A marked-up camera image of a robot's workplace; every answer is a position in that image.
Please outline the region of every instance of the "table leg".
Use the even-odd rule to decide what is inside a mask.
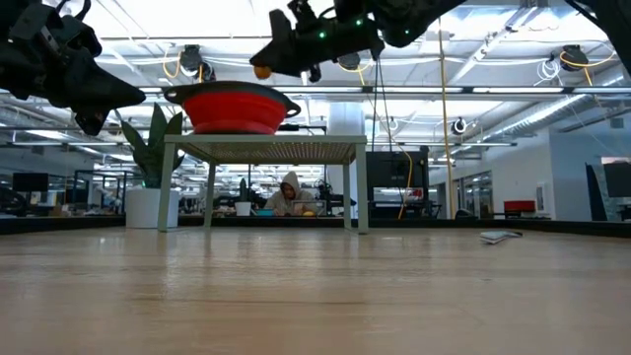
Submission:
[[[160,185],[160,209],[158,211],[158,230],[169,229],[169,197],[171,196],[171,176],[174,172],[175,143],[165,145],[165,159],[162,164],[162,183]]]
[[[206,212],[204,213],[204,227],[210,228],[213,221],[213,199],[215,198],[215,171],[214,163],[208,163],[208,187],[206,188]]]
[[[366,181],[366,144],[355,145],[357,165],[357,227],[359,234],[368,234],[368,183]]]
[[[343,180],[344,190],[342,191],[344,196],[344,228],[351,229],[351,174],[350,174],[350,166],[348,163],[343,166]]]

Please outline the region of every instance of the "potted plant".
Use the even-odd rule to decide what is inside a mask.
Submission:
[[[252,204],[249,201],[249,190],[247,188],[247,182],[245,179],[241,179],[239,184],[239,202],[235,202],[235,209],[237,210],[237,216],[246,217],[249,216],[249,210]]]
[[[154,104],[154,112],[149,127],[147,143],[129,123],[122,121],[122,133],[131,145],[133,159],[140,170],[144,188],[126,192],[125,212],[127,228],[158,228],[158,208],[160,205],[160,185],[162,183],[162,165],[165,158],[165,135],[181,134],[182,113],[169,121],[160,106]],[[184,156],[175,152],[173,170],[177,169]],[[169,199],[169,228],[177,227],[177,204],[179,192],[172,190]]]

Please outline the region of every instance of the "person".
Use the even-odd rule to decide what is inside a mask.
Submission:
[[[313,201],[314,196],[308,191],[300,189],[298,176],[296,173],[289,172],[283,177],[280,183],[280,191],[274,192],[265,204],[266,209],[273,209],[274,215],[279,217],[285,216],[302,216],[306,212],[316,213],[317,207],[314,203],[305,201]]]

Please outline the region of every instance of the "computer monitor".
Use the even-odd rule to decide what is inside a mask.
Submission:
[[[631,163],[618,161],[602,166],[609,197],[631,197]]]
[[[17,192],[47,192],[48,174],[13,173],[13,190]]]

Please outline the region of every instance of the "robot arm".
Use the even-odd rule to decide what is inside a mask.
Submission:
[[[334,0],[337,18],[316,18],[308,0],[292,0],[288,7],[297,19],[294,30],[282,11],[269,13],[272,41],[250,59],[258,73],[280,73],[300,77],[310,71],[312,82],[319,80],[318,65],[326,60],[337,62],[343,55],[369,49],[377,59],[384,41],[405,47],[424,34],[442,15],[465,0]],[[593,18],[574,0],[566,0],[595,22],[609,37],[622,63],[631,71],[631,0],[581,0],[590,7]],[[374,20],[368,18],[373,14]],[[377,35],[381,30],[383,39]]]
[[[91,1],[77,16],[60,17],[66,2],[55,9],[36,0],[0,1],[0,88],[20,100],[37,96],[70,107],[83,131],[97,135],[110,110],[138,105],[145,95],[95,62],[102,47],[83,23]]]

